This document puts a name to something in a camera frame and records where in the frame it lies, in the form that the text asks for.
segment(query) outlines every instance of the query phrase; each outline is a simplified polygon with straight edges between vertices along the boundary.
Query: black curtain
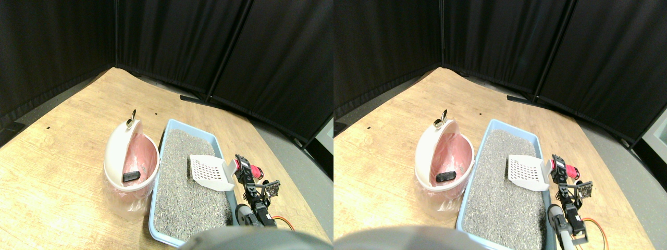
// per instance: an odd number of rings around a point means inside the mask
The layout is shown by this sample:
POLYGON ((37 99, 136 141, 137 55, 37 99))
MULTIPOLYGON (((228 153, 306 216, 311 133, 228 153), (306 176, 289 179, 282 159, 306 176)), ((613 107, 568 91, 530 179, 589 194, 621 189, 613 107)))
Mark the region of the black curtain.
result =
POLYGON ((0 129, 114 61, 113 1, 0 1, 0 129))
POLYGON ((667 105, 667 2, 578 1, 540 99, 633 143, 667 105))
POLYGON ((213 98, 302 141, 333 107, 333 1, 255 1, 213 98))
POLYGON ((440 3, 336 1, 336 117, 440 66, 440 3))
POLYGON ((118 67, 207 93, 242 1, 119 1, 118 67))
POLYGON ((444 0, 443 67, 533 93, 566 0, 444 0))
POLYGON ((120 1, 119 62, 308 141, 331 115, 330 1, 120 1), (217 82, 215 77, 223 69, 217 82))

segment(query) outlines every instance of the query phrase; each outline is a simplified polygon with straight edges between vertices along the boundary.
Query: blue litter tray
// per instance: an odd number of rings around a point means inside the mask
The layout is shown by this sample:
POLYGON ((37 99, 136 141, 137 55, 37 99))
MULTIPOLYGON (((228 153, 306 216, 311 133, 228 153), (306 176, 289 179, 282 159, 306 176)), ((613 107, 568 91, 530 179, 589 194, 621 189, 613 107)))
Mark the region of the blue litter tray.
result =
MULTIPOLYGON (((174 119, 170 119, 169 122, 167 122, 167 127, 165 128, 164 135, 162 136, 162 141, 160 142, 160 159, 162 159, 162 153, 164 152, 163 147, 167 141, 167 138, 169 137, 169 130, 172 129, 181 129, 182 131, 185 131, 194 137, 205 139, 211 143, 211 146, 213 146, 215 156, 220 159, 225 159, 222 156, 220 145, 217 144, 215 135, 174 119)), ((151 212, 148 220, 148 231, 151 232, 151 236, 153 236, 154 239, 166 243, 167 245, 171 245, 172 247, 180 247, 181 245, 185 244, 185 241, 158 232, 155 229, 155 224, 153 223, 155 220, 155 200, 157 199, 157 186, 159 185, 159 181, 160 173, 157 173, 157 176, 155 177, 155 186, 153 187, 153 197, 151 198, 151 212)), ((235 211, 237 203, 234 191, 227 191, 225 192, 225 195, 227 195, 227 201, 229 201, 229 208, 231 208, 232 211, 235 211)), ((236 221, 236 217, 232 216, 232 219, 234 220, 233 225, 238 226, 239 222, 236 221)))
MULTIPOLYGON (((470 180, 468 181, 468 184, 466 185, 466 191, 470 190, 470 185, 472 185, 472 180, 475 177, 475 171, 477 170, 477 163, 480 161, 480 155, 482 154, 482 149, 484 148, 484 143, 486 142, 486 137, 491 133, 492 130, 494 129, 501 129, 509 132, 510 134, 513 134, 515 136, 521 137, 523 139, 528 140, 529 142, 533 143, 533 146, 535 147, 535 157, 542 158, 542 148, 540 147, 540 140, 538 137, 528 131, 525 131, 523 129, 519 129, 515 126, 509 125, 507 123, 504 123, 502 121, 498 121, 496 119, 492 119, 491 122, 489 122, 489 126, 486 127, 486 132, 484 132, 484 138, 482 139, 482 144, 480 145, 480 148, 477 151, 477 157, 475 158, 475 167, 472 169, 470 172, 470 180)), ((551 205, 551 195, 549 194, 549 191, 543 191, 542 192, 542 199, 544 200, 544 219, 546 221, 546 246, 544 249, 547 250, 552 250, 556 249, 556 238, 554 237, 554 229, 551 228, 551 224, 549 223, 549 218, 546 213, 546 208, 551 205)), ((463 217, 466 214, 466 203, 468 201, 468 192, 465 192, 463 195, 463 201, 461 202, 461 209, 459 210, 459 215, 458 218, 456 219, 456 229, 461 232, 465 232, 463 230, 463 217)), ((509 249, 501 244, 494 243, 491 241, 488 241, 484 238, 478 237, 477 235, 470 235, 470 239, 482 244, 484 247, 487 249, 509 249)))

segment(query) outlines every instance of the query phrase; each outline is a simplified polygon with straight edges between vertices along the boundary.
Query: metal handle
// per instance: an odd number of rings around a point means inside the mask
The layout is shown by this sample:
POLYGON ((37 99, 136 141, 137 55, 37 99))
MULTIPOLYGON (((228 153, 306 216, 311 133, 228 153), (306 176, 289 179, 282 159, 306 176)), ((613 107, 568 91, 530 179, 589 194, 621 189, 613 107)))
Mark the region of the metal handle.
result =
POLYGON ((135 109, 134 111, 132 111, 132 118, 130 118, 129 120, 127 120, 127 122, 125 122, 128 129, 131 128, 132 125, 134 124, 134 115, 136 115, 136 114, 137 114, 137 110, 135 109))
POLYGON ((436 129, 439 129, 440 127, 442 127, 443 124, 445 124, 445 121, 447 121, 447 109, 445 109, 445 111, 442 112, 442 116, 440 117, 440 119, 437 119, 436 121, 433 122, 433 126, 436 129))

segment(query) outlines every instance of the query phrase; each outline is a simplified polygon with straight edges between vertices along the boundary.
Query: wooden tabletop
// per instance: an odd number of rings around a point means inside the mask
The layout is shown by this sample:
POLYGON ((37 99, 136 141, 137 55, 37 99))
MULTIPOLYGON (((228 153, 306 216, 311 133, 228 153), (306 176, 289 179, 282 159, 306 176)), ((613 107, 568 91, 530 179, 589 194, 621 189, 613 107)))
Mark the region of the wooden tabletop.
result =
MULTIPOLYGON (((2 248, 167 248, 148 231, 148 216, 126 221, 102 197, 104 150, 111 132, 137 110, 156 143, 176 119, 213 133, 229 163, 235 154, 280 180, 271 200, 297 231, 330 242, 287 172, 253 125, 233 113, 181 101, 179 95, 111 68, 0 148, 2 248)), ((235 189, 241 203, 241 185, 235 189)))
MULTIPOLYGON (((573 118, 508 101, 506 95, 442 68, 334 139, 334 239, 374 227, 456 226, 456 215, 444 220, 426 215, 414 195, 417 142, 444 109, 459 123, 475 154, 491 119, 537 135, 542 155, 561 156, 579 168, 581 180, 593 181, 592 197, 583 200, 579 212, 601 224, 611 248, 653 249, 625 195, 573 118)), ((555 195, 555 184, 550 191, 555 195)), ((594 224, 586 226, 590 242, 584 247, 601 249, 602 234, 594 224)))

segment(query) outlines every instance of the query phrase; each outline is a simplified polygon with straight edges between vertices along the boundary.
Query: litter scoop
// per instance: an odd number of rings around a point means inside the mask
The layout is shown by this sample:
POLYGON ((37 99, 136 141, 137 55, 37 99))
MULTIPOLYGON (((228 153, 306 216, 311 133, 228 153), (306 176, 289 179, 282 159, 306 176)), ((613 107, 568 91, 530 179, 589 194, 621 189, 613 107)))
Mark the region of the litter scoop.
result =
POLYGON ((211 155, 190 155, 192 179, 215 191, 234 189, 235 164, 227 165, 224 159, 211 155))
POLYGON ((515 185, 533 191, 549 190, 550 165, 529 155, 509 155, 507 178, 515 185))

